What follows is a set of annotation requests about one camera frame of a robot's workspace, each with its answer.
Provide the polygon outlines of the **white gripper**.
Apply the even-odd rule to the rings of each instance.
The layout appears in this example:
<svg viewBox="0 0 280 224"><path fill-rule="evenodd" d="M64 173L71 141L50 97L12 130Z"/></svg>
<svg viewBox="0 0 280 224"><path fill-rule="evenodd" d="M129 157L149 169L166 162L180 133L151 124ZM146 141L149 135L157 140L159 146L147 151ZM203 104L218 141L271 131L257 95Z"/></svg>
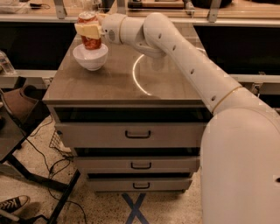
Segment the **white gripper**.
<svg viewBox="0 0 280 224"><path fill-rule="evenodd" d="M97 13L96 17L101 26L98 24L77 23L74 25L77 33L90 39L99 39L103 30L108 42L121 45L123 43L121 34L122 23L127 16L119 13L112 15Z"/></svg>

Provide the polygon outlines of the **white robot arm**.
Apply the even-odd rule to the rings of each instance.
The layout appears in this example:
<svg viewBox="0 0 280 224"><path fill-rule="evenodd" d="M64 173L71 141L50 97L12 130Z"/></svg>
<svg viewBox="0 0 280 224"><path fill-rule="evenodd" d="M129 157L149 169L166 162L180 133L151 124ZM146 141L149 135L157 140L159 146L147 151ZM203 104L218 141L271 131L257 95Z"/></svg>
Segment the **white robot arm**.
<svg viewBox="0 0 280 224"><path fill-rule="evenodd" d="M280 224L280 116L187 41L161 13L76 24L151 57L169 55L213 114L200 146L203 224Z"/></svg>

